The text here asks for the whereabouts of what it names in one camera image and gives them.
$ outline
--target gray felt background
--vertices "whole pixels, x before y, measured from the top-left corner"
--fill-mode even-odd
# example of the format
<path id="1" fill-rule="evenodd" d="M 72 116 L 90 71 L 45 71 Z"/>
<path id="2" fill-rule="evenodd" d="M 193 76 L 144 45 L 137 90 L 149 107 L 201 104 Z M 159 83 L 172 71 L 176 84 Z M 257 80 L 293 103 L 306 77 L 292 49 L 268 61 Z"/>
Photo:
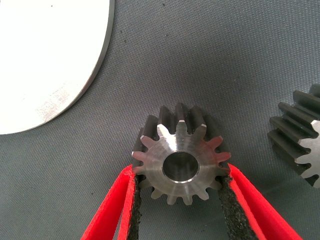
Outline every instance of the gray felt background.
<path id="1" fill-rule="evenodd" d="M 304 239 L 318 239 L 320 190 L 272 152 L 267 132 L 278 102 L 320 82 L 319 43 L 318 1 L 116 0 L 105 60 L 83 97 L 43 126 L 0 136 L 0 239 L 79 239 L 147 115 L 176 102 L 212 114 L 230 162 Z M 210 196 L 168 206 L 143 191 L 140 239 L 228 239 Z"/>

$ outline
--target spur gear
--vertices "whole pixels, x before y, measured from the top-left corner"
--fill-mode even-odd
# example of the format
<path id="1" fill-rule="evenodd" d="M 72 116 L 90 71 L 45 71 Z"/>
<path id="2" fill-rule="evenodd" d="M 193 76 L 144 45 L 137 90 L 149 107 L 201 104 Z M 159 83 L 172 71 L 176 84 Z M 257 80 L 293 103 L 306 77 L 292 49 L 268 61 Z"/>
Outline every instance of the spur gear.
<path id="1" fill-rule="evenodd" d="M 220 189 L 216 177 L 229 173 L 220 166 L 231 156 L 217 149 L 222 141 L 214 120 L 203 116 L 198 107 L 187 111 L 178 103 L 175 114 L 161 107 L 159 118 L 152 115 L 147 118 L 132 152 L 133 171 L 145 176 L 140 188 L 153 187 L 153 199 L 167 195 L 169 205 L 178 197 L 191 205 L 193 195 L 207 200 L 206 189 Z"/>
<path id="2" fill-rule="evenodd" d="M 280 102 L 282 117 L 270 118 L 277 128 L 268 133 L 274 151 L 315 188 L 320 188 L 320 84 L 309 93 L 294 91 L 294 105 Z"/>

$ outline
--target machined metal surface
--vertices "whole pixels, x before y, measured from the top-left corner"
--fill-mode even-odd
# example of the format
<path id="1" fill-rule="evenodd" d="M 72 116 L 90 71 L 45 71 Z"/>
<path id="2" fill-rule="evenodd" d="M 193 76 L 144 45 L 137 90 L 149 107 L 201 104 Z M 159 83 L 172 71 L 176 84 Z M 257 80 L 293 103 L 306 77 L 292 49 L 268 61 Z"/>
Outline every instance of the machined metal surface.
<path id="1" fill-rule="evenodd" d="M 222 141 L 213 119 L 198 107 L 188 111 L 178 103 L 175 114 L 161 107 L 159 118 L 148 117 L 132 152 L 133 171 L 145 176 L 139 186 L 153 187 L 153 199 L 167 195 L 169 205 L 178 197 L 191 205 L 193 195 L 207 200 L 206 189 L 220 189 L 216 177 L 229 172 L 220 166 L 231 156 L 217 150 Z"/>
<path id="2" fill-rule="evenodd" d="M 294 91 L 293 106 L 279 103 L 282 117 L 271 117 L 276 127 L 268 133 L 273 149 L 306 179 L 320 188 L 320 84 L 309 93 Z"/>
<path id="3" fill-rule="evenodd" d="M 81 97 L 113 18 L 114 0 L 0 1 L 0 134 L 42 125 Z"/>

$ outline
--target white metal disc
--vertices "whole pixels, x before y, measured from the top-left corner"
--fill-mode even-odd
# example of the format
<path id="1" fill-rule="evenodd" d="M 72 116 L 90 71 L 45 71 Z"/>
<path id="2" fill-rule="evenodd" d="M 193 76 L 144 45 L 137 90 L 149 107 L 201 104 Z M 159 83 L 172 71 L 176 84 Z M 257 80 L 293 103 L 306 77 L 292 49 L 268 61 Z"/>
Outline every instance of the white metal disc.
<path id="1" fill-rule="evenodd" d="M 84 93 L 113 18 L 114 0 L 0 0 L 0 134 L 42 125 Z"/>

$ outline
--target center hole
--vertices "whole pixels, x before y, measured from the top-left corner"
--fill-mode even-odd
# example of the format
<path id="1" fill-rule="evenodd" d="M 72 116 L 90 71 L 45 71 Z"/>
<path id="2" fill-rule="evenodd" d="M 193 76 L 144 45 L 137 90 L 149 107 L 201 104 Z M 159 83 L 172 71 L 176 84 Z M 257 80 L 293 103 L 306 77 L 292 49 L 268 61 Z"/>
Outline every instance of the center hole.
<path id="1" fill-rule="evenodd" d="M 198 172 L 198 161 L 186 152 L 170 154 L 163 162 L 163 173 L 173 181 L 184 182 L 192 179 Z"/>

